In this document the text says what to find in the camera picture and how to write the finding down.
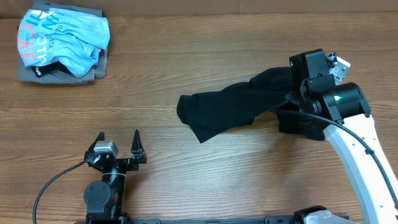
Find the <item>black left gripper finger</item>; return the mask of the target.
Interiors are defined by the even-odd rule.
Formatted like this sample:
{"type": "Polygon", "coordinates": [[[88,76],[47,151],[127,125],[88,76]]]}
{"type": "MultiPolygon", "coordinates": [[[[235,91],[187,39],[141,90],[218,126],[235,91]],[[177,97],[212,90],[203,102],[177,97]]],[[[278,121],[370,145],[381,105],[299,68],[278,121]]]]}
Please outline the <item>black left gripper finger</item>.
{"type": "Polygon", "coordinates": [[[99,135],[97,136],[97,138],[94,140],[94,142],[91,144],[91,146],[88,148],[88,152],[93,152],[94,151],[94,148],[95,148],[95,146],[96,146],[96,143],[98,142],[98,141],[104,141],[105,140],[105,134],[104,134],[104,132],[100,132],[99,133],[99,135]]]}
{"type": "Polygon", "coordinates": [[[142,156],[143,154],[145,154],[144,147],[141,141],[140,132],[138,129],[136,129],[134,132],[134,137],[131,146],[131,153],[134,154],[135,156],[142,156]]]}

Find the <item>black t-shirt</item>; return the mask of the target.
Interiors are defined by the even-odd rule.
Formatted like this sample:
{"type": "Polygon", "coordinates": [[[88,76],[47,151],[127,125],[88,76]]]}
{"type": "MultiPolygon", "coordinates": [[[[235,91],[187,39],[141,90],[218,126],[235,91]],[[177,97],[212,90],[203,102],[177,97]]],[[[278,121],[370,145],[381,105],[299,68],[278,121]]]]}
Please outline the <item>black t-shirt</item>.
{"type": "Polygon", "coordinates": [[[284,103],[293,90],[289,67],[269,68],[248,82],[235,83],[220,91],[182,95],[177,115],[203,143],[230,128],[250,125],[256,116],[277,107],[296,110],[296,106],[284,103]]]}

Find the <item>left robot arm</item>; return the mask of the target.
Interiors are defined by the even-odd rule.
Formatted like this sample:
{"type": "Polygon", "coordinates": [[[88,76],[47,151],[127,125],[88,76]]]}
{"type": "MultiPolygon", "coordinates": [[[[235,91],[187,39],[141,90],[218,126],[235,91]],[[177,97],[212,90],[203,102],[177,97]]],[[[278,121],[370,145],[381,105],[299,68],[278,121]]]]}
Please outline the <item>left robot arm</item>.
{"type": "Polygon", "coordinates": [[[131,223],[123,212],[126,173],[147,162],[138,130],[134,132],[131,153],[132,157],[119,158],[116,144],[106,140],[103,132],[85,152],[85,162],[101,172],[101,180],[90,183],[84,192],[87,223],[131,223]]]}

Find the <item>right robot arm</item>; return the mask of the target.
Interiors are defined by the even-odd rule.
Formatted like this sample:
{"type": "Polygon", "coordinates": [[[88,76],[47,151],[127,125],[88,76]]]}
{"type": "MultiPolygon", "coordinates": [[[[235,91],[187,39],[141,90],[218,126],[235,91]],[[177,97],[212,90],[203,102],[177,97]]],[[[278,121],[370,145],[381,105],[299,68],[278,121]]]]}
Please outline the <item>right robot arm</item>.
{"type": "Polygon", "coordinates": [[[353,83],[350,64],[322,49],[289,58],[298,114],[318,121],[357,196],[365,223],[397,223],[397,178],[377,137],[369,103],[353,83]]]}

